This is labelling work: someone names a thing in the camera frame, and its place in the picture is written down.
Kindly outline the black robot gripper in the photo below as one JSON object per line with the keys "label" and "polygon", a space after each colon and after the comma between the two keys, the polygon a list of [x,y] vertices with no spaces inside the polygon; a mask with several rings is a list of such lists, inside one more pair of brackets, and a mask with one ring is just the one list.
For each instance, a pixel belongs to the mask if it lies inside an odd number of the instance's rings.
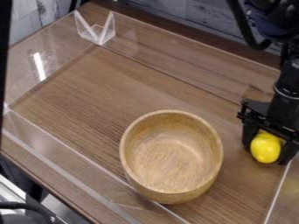
{"label": "black robot gripper", "polygon": [[278,117],[269,114],[270,103],[253,99],[244,99],[238,118],[244,122],[242,143],[250,150],[252,141],[258,131],[265,130],[284,138],[284,147],[278,158],[281,165],[288,165],[299,152],[299,110],[293,112],[280,109]]}

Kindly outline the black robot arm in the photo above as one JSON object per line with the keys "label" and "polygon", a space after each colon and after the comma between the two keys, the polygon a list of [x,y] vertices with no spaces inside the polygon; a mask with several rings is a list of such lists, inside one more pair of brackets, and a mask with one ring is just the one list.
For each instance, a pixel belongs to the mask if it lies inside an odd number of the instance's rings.
{"label": "black robot arm", "polygon": [[276,161],[290,163],[299,153],[299,0],[228,0],[248,45],[258,51],[280,44],[280,77],[272,101],[245,99],[238,118],[242,143],[254,144],[260,134],[281,140]]}

